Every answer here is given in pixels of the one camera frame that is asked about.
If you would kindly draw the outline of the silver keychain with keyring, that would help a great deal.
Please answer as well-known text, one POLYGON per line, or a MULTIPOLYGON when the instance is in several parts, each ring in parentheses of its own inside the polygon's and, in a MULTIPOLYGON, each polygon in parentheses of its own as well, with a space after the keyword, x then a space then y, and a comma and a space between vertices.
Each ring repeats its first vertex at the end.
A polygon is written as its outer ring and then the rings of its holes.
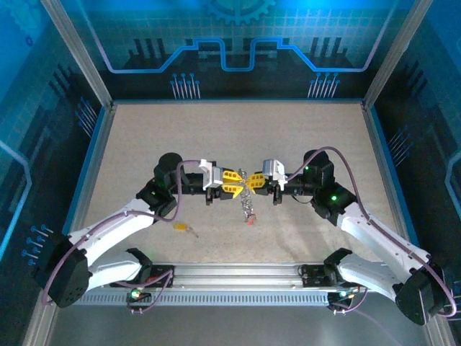
POLYGON ((246 222, 247 218, 251 214, 255 214, 255 213, 254 213, 252 200, 251 200, 251 192, 250 192, 249 188, 246 185, 246 179, 248 177, 247 173, 242 169, 239 169, 238 173, 243 177, 243 182, 241 184, 243 189, 242 189, 242 192, 240 194, 240 199, 241 199, 241 207, 242 207, 243 214, 244 214, 244 220, 246 222))

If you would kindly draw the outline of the yellow-capped key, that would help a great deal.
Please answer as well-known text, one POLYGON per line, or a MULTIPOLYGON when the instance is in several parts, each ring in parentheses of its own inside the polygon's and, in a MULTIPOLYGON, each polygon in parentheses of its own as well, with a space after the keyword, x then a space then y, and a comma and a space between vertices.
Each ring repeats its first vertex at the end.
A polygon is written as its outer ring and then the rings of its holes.
POLYGON ((187 224, 185 223, 175 223, 173 225, 173 228, 175 231, 180 231, 182 233, 185 233, 185 234, 191 234, 193 235, 195 238, 199 238, 200 236, 198 235, 198 233, 190 226, 188 226, 187 224))

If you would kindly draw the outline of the aluminium table side rail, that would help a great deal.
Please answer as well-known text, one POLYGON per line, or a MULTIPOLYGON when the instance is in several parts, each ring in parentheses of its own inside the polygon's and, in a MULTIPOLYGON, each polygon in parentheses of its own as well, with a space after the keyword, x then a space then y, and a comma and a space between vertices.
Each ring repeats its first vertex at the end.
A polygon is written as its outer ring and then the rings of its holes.
POLYGON ((367 108, 364 103, 362 111, 397 231, 419 247, 419 239, 377 113, 374 107, 367 108))
POLYGON ((62 228, 64 236, 84 227, 116 110, 116 105, 101 109, 62 228))

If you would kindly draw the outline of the aluminium table end rail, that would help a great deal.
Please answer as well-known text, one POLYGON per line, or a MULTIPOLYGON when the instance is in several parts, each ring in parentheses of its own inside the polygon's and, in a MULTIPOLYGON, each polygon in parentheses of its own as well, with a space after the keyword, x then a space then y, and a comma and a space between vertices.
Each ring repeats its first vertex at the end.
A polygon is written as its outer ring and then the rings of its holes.
POLYGON ((363 104, 360 98, 247 98, 247 99, 118 99, 113 105, 211 105, 211 104, 243 104, 243 103, 304 103, 304 104, 363 104))

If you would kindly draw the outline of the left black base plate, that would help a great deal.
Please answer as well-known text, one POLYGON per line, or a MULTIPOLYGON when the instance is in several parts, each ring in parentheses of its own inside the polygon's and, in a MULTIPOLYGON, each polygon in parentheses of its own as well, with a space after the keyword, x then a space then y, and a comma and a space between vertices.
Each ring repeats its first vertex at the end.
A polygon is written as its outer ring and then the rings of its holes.
POLYGON ((143 276, 141 283, 146 284, 146 288, 167 288, 172 286, 174 281, 174 265, 154 265, 143 276))

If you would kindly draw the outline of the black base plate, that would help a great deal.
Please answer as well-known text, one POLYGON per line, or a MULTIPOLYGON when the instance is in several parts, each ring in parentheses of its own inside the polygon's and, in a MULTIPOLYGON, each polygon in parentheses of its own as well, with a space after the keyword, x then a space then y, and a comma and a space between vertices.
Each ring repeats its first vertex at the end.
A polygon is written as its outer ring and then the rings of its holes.
POLYGON ((303 264, 297 268, 297 274, 304 288, 353 288, 358 284, 345 281, 338 270, 325 265, 303 264))
POLYGON ((167 288, 172 286, 174 281, 174 265, 154 265, 143 276, 141 283, 146 284, 146 288, 167 288))

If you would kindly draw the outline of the aluminium mounting rail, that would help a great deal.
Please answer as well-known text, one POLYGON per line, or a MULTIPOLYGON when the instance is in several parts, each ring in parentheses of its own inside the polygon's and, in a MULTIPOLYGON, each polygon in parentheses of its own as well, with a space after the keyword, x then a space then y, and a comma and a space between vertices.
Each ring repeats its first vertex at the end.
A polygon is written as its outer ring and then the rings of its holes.
MULTIPOLYGON (((284 290, 303 289, 297 268, 303 263, 275 264, 175 264, 172 288, 189 290, 284 290)), ((358 265, 358 273, 340 274, 345 281, 378 291, 390 288, 398 280, 379 262, 358 265)), ((312 288, 338 290, 338 288, 312 288)))

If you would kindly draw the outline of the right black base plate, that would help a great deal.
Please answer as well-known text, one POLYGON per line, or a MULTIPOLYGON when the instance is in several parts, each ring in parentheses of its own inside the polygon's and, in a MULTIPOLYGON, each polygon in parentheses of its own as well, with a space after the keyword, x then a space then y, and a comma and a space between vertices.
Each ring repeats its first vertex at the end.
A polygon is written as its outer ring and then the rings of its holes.
POLYGON ((303 264, 297 268, 297 274, 304 288, 353 288, 358 284, 345 281, 338 270, 325 265, 303 264))

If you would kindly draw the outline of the aluminium frame post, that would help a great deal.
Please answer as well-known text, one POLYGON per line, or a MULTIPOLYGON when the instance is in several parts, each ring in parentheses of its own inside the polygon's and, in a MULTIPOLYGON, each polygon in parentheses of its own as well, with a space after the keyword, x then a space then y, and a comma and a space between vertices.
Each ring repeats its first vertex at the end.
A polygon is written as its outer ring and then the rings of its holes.
POLYGON ((40 0, 40 3, 50 16, 97 99, 105 110, 111 110, 113 106, 112 97, 61 1, 40 0))
POLYGON ((409 43, 426 16, 434 0, 414 0, 408 15, 403 21, 395 39, 378 69, 369 89, 363 99, 363 109, 370 111, 399 60, 408 49, 409 43))

